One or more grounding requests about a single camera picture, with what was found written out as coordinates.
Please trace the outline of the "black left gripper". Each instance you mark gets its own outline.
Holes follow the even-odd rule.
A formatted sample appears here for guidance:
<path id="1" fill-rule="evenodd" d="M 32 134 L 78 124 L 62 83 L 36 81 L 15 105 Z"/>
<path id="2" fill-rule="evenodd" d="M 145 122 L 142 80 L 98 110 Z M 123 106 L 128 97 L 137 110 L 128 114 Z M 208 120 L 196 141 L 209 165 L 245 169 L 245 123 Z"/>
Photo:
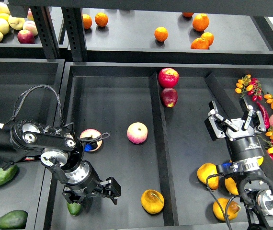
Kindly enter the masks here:
<path id="1" fill-rule="evenodd" d="M 89 195 L 108 198 L 114 205 L 118 204 L 118 197 L 121 196 L 121 186 L 113 177 L 101 181 L 91 165 L 80 165 L 77 170 L 69 175 L 70 180 L 66 183 L 62 192 L 63 197 L 69 204 L 81 204 Z"/>

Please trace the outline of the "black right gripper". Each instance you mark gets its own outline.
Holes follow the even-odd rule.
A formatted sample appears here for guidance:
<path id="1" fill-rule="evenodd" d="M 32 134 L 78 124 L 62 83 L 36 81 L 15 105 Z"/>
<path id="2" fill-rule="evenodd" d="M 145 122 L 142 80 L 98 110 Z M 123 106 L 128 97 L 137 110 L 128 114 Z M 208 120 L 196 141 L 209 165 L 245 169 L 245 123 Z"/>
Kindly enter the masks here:
<path id="1" fill-rule="evenodd" d="M 257 134 L 266 131 L 264 119 L 260 110 L 254 110 L 248 104 L 246 97 L 240 99 L 244 113 L 242 119 L 224 118 L 218 111 L 215 101 L 208 103 L 210 111 L 205 125 L 213 141 L 226 137 L 227 148 L 232 161 L 242 161 L 248 158 L 264 156 Z"/>

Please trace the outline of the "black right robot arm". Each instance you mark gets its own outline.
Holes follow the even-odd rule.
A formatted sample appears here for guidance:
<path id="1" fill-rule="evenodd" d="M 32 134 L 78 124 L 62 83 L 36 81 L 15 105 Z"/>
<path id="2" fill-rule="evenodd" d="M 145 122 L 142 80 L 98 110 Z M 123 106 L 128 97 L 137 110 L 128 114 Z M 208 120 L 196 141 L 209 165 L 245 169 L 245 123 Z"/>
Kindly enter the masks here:
<path id="1" fill-rule="evenodd" d="M 219 113 L 215 101 L 209 102 L 207 130 L 212 140 L 226 140 L 231 162 L 217 165 L 217 172 L 206 180 L 218 176 L 232 178 L 246 210 L 248 229 L 271 230 L 266 218 L 273 217 L 273 181 L 258 163 L 264 151 L 257 135 L 266 131 L 265 123 L 261 112 L 255 111 L 245 98 L 240 104 L 243 117 L 227 119 Z"/>

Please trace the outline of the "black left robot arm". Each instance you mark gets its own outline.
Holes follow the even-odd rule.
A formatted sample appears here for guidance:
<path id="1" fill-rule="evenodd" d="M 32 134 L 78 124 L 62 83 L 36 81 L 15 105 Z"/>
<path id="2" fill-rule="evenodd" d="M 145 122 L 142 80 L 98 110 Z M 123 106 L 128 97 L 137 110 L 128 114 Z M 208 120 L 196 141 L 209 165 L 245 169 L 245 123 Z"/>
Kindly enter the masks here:
<path id="1" fill-rule="evenodd" d="M 55 96 L 60 127 L 42 125 L 32 119 L 15 121 L 27 96 L 39 88 L 55 92 L 45 84 L 31 87 L 16 100 L 9 121 L 0 123 L 0 168 L 7 170 L 25 161 L 29 153 L 35 152 L 34 159 L 40 161 L 64 185 L 62 194 L 68 203 L 81 204 L 85 198 L 101 196 L 117 204 L 121 195 L 119 183 L 113 177 L 101 180 L 90 162 L 82 160 L 85 148 L 96 148 L 100 141 L 110 136 L 108 132 L 97 137 L 76 136 L 74 124 L 64 123 L 58 93 Z"/>

